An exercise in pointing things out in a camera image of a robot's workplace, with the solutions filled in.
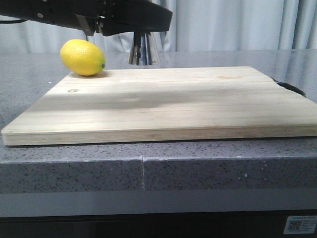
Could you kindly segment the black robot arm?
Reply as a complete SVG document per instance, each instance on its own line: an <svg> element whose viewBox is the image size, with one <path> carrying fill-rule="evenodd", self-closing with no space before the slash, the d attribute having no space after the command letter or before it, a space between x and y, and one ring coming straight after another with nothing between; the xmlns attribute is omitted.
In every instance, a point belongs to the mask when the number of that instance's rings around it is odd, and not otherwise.
<svg viewBox="0 0 317 238"><path fill-rule="evenodd" d="M149 0L2 0L3 16L82 30L87 36L164 32L172 12Z"/></svg>

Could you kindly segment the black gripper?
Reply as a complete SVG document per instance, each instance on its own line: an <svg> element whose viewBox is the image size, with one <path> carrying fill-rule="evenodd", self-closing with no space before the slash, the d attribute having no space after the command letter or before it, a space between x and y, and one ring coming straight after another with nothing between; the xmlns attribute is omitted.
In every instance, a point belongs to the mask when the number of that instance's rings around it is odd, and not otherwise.
<svg viewBox="0 0 317 238"><path fill-rule="evenodd" d="M49 13L54 25L87 36L166 32L172 20L172 11L149 0L51 0Z"/></svg>

